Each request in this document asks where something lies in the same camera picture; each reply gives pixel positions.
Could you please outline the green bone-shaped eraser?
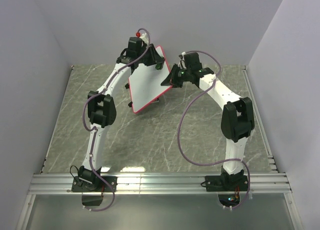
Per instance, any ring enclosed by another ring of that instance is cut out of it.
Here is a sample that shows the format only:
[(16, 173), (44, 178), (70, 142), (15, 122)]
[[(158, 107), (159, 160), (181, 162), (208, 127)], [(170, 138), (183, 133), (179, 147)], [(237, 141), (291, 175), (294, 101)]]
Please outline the green bone-shaped eraser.
[(161, 70), (163, 68), (163, 63), (159, 63), (155, 66), (156, 70)]

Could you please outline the pink-framed whiteboard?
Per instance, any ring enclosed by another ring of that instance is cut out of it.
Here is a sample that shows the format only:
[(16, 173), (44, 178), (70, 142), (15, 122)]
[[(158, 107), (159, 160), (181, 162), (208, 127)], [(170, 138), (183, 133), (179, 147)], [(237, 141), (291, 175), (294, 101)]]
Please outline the pink-framed whiteboard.
[(171, 89), (171, 86), (162, 86), (161, 83), (169, 75), (170, 68), (165, 61), (160, 70), (155, 65), (139, 64), (128, 78), (133, 113), (137, 114)]

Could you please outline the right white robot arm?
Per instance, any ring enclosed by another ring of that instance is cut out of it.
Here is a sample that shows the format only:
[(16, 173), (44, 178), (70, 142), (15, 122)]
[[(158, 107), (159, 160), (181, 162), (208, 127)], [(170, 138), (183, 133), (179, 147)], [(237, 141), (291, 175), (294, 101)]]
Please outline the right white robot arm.
[(202, 91), (187, 105), (183, 115), (204, 95), (211, 97), (221, 108), (220, 128), (226, 138), (225, 159), (221, 164), (226, 174), (221, 177), (220, 183), (224, 189), (232, 190), (239, 182), (236, 174), (247, 168), (243, 158), (248, 138), (255, 128), (253, 102), (249, 97), (234, 93), (219, 80), (223, 70), (221, 65), (217, 72), (203, 67), (199, 54), (200, 50), (181, 53), (180, 63), (172, 66), (161, 85), (181, 88), (185, 82), (190, 82)]

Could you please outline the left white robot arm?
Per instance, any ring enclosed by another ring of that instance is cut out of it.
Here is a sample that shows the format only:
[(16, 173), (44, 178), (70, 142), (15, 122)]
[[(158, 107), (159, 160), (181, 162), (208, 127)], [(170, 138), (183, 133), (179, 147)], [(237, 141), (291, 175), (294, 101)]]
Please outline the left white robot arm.
[(90, 138), (78, 174), (87, 174), (83, 185), (89, 191), (96, 191), (101, 186), (101, 178), (96, 175), (101, 171), (101, 155), (107, 132), (117, 117), (114, 100), (117, 92), (122, 87), (128, 88), (133, 113), (139, 113), (168, 90), (161, 86), (161, 81), (168, 73), (169, 65), (161, 46), (149, 43), (144, 35), (130, 37), (110, 76), (100, 88), (88, 93), (82, 121), (90, 123), (84, 125), (90, 132)]

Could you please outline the aluminium left side rail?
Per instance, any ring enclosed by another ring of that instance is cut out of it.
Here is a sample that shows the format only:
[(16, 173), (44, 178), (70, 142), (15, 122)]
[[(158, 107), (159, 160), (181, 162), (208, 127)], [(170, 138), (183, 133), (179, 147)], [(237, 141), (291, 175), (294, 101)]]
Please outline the aluminium left side rail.
[(58, 119), (59, 119), (59, 116), (60, 116), (60, 111), (62, 109), (62, 104), (63, 104), (63, 101), (65, 99), (65, 95), (66, 95), (66, 91), (68, 89), (68, 85), (69, 85), (69, 80), (70, 80), (70, 76), (72, 74), (72, 71), (74, 70), (74, 67), (75, 65), (71, 65), (70, 66), (70, 70), (69, 70), (69, 73), (68, 73), (68, 78), (67, 78), (67, 81), (66, 81), (66, 85), (65, 85), (65, 88), (63, 90), (63, 95), (62, 95), (62, 100), (61, 102), (59, 103), (59, 106), (58, 106), (58, 114), (57, 114), (57, 118), (56, 118), (56, 121), (54, 123), (54, 128), (53, 128), (53, 131), (52, 131), (52, 134), (51, 134), (51, 137), (50, 137), (50, 141), (49, 141), (49, 144), (48, 144), (48, 148), (47, 148), (47, 151), (46, 151), (46, 154), (45, 154), (45, 157), (43, 159), (43, 163), (41, 165), (41, 169), (39, 171), (39, 174), (42, 174), (43, 173), (43, 170), (45, 168), (45, 165), (46, 165), (46, 161), (47, 161), (47, 158), (48, 158), (48, 154), (49, 154), (49, 151), (50, 151), (50, 147), (51, 147), (51, 144), (52, 144), (52, 141), (53, 141), (53, 138), (54, 138), (54, 133), (56, 131), (56, 127), (57, 127), (57, 124), (58, 124)]

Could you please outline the aluminium rail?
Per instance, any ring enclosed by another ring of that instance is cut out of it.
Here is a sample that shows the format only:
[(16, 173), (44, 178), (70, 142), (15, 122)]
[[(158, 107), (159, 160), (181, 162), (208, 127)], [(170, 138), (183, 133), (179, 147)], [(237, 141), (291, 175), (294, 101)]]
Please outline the aluminium rail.
[(50, 141), (49, 141), (49, 144), (48, 144), (48, 148), (47, 148), (47, 151), (46, 151), (46, 154), (45, 154), (45, 157), (43, 159), (43, 163), (41, 165), (41, 169), (39, 171), (39, 174), (42, 174), (43, 173), (43, 170), (45, 168), (45, 165), (46, 165), (46, 161), (47, 161), (47, 158), (48, 158), (48, 154), (49, 154), (49, 151), (50, 151), (50, 147), (51, 147), (51, 144), (52, 144), (52, 141), (53, 141), (53, 138), (54, 138), (54, 133), (56, 131), (56, 127), (57, 127), (57, 124), (58, 124), (58, 119), (59, 119), (59, 116), (60, 116), (60, 111), (62, 109), (62, 104), (63, 104), (63, 101), (65, 99), (65, 95), (66, 95), (66, 91), (68, 89), (68, 85), (69, 85), (69, 80), (70, 80), (70, 76), (72, 74), (72, 71), (74, 70), (74, 67), (75, 65), (71, 65), (70, 66), (70, 70), (69, 70), (69, 73), (68, 73), (68, 78), (67, 78), (67, 81), (66, 81), (66, 85), (65, 85), (65, 88), (63, 90), (63, 95), (62, 95), (62, 100), (61, 102), (59, 103), (59, 106), (58, 106), (58, 114), (57, 114), (57, 118), (56, 118), (56, 121), (54, 123), (54, 128), (53, 128), (53, 131), (52, 131), (52, 134), (51, 134), (51, 137), (50, 137)]
[[(205, 194), (201, 182), (209, 173), (117, 173), (117, 195), (187, 195)], [(30, 195), (81, 195), (72, 190), (70, 174), (34, 175), (28, 189)], [(292, 189), (284, 173), (250, 175), (250, 192), (253, 194), (291, 193)]]
[(271, 168), (271, 172), (272, 173), (278, 173), (279, 170), (277, 168), (274, 156), (272, 154), (272, 151), (271, 151), (271, 148), (270, 148), (270, 145), (269, 145), (269, 141), (268, 141), (268, 138), (267, 138), (267, 135), (266, 135), (266, 132), (265, 132), (265, 128), (264, 128), (264, 125), (263, 125), (263, 122), (262, 122), (262, 119), (261, 119), (261, 115), (259, 113), (258, 105), (257, 105), (257, 102), (255, 100), (254, 92), (253, 92), (253, 89), (252, 89), (252, 86), (251, 86), (251, 83), (250, 83), (250, 80), (249, 80), (247, 66), (246, 65), (242, 65), (241, 69), (242, 69), (243, 76), (244, 76), (244, 79), (245, 79), (245, 82), (246, 82), (246, 85), (247, 85), (247, 88), (248, 88), (248, 91), (249, 91), (249, 95), (250, 95), (250, 97), (252, 99), (256, 120), (257, 120), (258, 127), (259, 127), (259, 130), (260, 130), (262, 139), (263, 139), (263, 144), (264, 144), (264, 147), (265, 147), (265, 150), (266, 150), (267, 159), (268, 159), (269, 166)]

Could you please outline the aluminium right side rail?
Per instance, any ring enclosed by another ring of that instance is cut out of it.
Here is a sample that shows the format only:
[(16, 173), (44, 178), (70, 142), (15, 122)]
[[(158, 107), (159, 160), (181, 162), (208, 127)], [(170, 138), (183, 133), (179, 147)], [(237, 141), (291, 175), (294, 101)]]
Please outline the aluminium right side rail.
[(244, 76), (244, 79), (245, 79), (245, 82), (246, 82), (246, 85), (247, 85), (247, 88), (248, 88), (248, 91), (249, 91), (249, 95), (250, 95), (250, 97), (252, 99), (256, 120), (257, 120), (258, 127), (259, 127), (259, 130), (260, 130), (262, 139), (263, 139), (263, 144), (264, 144), (264, 147), (265, 147), (265, 150), (266, 150), (267, 159), (268, 159), (269, 166), (271, 168), (271, 172), (272, 173), (278, 173), (279, 170), (277, 168), (274, 156), (272, 154), (272, 151), (271, 151), (271, 148), (270, 148), (270, 145), (269, 145), (269, 141), (268, 141), (268, 138), (267, 138), (267, 135), (266, 135), (266, 132), (265, 132), (265, 128), (264, 128), (264, 125), (263, 125), (263, 122), (262, 122), (262, 119), (261, 119), (261, 115), (259, 113), (258, 105), (257, 105), (257, 102), (255, 100), (254, 92), (253, 92), (253, 89), (252, 89), (252, 86), (251, 86), (251, 83), (250, 83), (250, 80), (249, 80), (247, 66), (246, 65), (242, 65), (241, 69), (242, 69), (243, 76)]

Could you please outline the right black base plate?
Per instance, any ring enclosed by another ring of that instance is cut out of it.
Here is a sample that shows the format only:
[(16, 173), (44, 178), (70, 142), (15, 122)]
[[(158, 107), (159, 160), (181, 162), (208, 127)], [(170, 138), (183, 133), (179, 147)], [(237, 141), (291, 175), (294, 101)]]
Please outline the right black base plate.
[(241, 173), (229, 175), (222, 173), (219, 176), (205, 176), (200, 184), (207, 192), (235, 192), (248, 190), (248, 178)]

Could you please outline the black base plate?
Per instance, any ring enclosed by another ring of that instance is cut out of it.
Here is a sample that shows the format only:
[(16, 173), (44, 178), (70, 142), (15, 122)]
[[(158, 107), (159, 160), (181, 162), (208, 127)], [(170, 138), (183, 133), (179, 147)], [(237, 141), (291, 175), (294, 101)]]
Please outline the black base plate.
[(248, 190), (248, 178), (241, 173), (229, 175), (222, 173), (219, 176), (205, 176), (200, 184), (207, 192), (235, 192)]
[(84, 172), (74, 177), (71, 191), (74, 193), (111, 193), (117, 188), (117, 180), (116, 176), (98, 177), (94, 172), (85, 169)]

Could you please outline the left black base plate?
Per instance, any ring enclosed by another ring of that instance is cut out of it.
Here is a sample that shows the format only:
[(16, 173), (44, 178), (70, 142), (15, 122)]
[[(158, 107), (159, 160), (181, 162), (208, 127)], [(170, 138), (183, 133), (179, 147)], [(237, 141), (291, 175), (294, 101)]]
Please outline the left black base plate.
[(84, 172), (74, 177), (71, 191), (74, 193), (111, 193), (117, 188), (117, 180), (116, 176), (98, 177), (94, 172), (85, 169)]

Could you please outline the aluminium front rail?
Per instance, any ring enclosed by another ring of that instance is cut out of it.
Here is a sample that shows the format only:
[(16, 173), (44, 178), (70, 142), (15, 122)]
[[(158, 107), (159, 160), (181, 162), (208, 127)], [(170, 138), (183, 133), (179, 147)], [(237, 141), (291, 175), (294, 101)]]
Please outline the aluminium front rail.
[[(209, 173), (117, 173), (117, 195), (187, 195), (205, 194), (201, 182)], [(72, 190), (70, 174), (34, 175), (28, 189), (30, 195), (81, 195)], [(284, 173), (250, 175), (250, 192), (253, 194), (291, 193), (292, 189)]]

